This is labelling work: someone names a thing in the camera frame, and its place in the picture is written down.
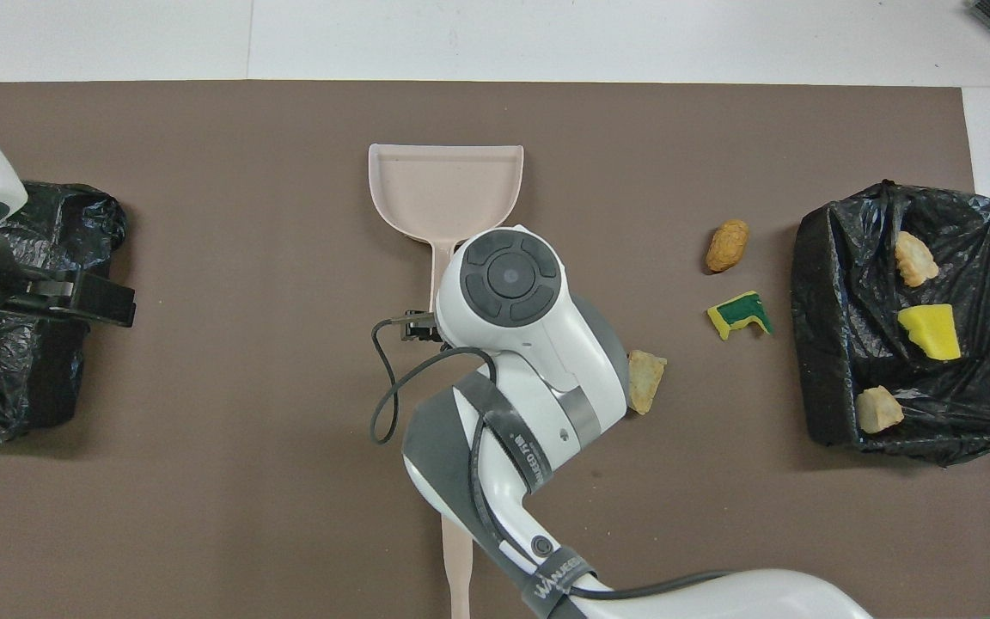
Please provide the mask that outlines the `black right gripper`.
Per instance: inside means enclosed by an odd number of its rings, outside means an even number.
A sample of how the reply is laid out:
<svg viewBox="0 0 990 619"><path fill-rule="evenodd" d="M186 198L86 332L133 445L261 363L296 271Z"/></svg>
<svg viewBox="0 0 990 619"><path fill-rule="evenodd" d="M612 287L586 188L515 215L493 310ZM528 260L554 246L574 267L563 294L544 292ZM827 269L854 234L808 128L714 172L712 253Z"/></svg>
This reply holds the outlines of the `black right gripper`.
<svg viewBox="0 0 990 619"><path fill-rule="evenodd" d="M436 314L420 312L417 309L405 310L400 318L400 339L402 341L443 341L437 329Z"/></svg>

